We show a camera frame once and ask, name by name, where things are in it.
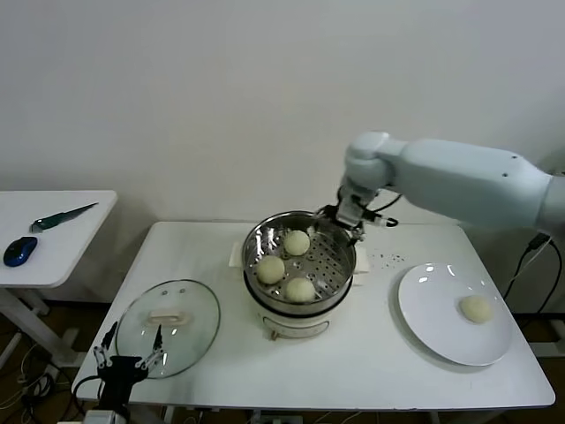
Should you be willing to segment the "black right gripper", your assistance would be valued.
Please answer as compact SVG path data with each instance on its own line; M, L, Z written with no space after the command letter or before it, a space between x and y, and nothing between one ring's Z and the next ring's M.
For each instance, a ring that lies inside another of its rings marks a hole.
M316 218L318 220L329 221L333 225L349 231L350 241L349 246L355 246L359 241L365 239L365 227L363 224L359 224L355 227L348 223L343 223L337 219L338 206L337 205L325 205L316 212Z

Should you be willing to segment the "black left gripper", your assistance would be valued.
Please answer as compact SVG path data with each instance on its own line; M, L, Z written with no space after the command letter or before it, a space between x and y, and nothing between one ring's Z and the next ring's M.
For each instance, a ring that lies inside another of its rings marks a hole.
M133 386L147 378L146 369L154 369L165 353L162 347L162 326L159 325L152 352L146 358L122 355L109 358L109 348L117 325L118 322L114 322L102 338L102 343L93 349L97 367L101 367L98 369L98 376L104 382L99 409L125 409Z

